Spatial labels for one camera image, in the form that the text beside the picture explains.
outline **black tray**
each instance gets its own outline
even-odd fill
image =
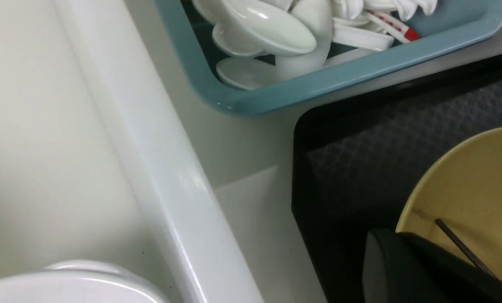
[[[367,231],[395,229],[415,184],[442,154],[501,126],[502,55],[299,119],[292,209],[328,302],[363,302]]]

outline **teal tray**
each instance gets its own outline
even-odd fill
[[[216,63],[226,58],[212,42],[212,25],[190,1],[155,0],[180,63],[195,92],[213,109],[233,115],[259,115],[411,67],[490,38],[502,26],[502,0],[438,0],[435,13],[421,10],[407,24],[422,39],[345,64],[321,69],[258,90],[223,84]],[[332,48],[333,54],[350,48]],[[272,62],[272,56],[260,58]]]

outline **white lid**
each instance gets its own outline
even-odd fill
[[[45,271],[0,279],[0,303],[168,303],[150,287],[113,274]]]

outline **plastic container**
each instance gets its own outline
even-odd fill
[[[440,0],[434,14],[421,10],[407,24],[422,39],[339,66],[258,90],[236,90],[221,83],[216,63],[227,55],[213,44],[212,25],[191,2],[155,0],[180,63],[195,92],[214,109],[259,115],[374,79],[485,40],[502,25],[502,0]],[[332,48],[333,54],[351,48]]]

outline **white countertop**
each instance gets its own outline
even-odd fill
[[[122,265],[179,302],[51,0],[0,0],[0,278]]]
[[[212,111],[186,84],[152,0],[128,0],[266,302],[325,302],[290,211],[292,136],[318,103],[502,53],[502,37],[264,117]],[[118,263],[182,301],[51,0],[0,0],[0,277]]]

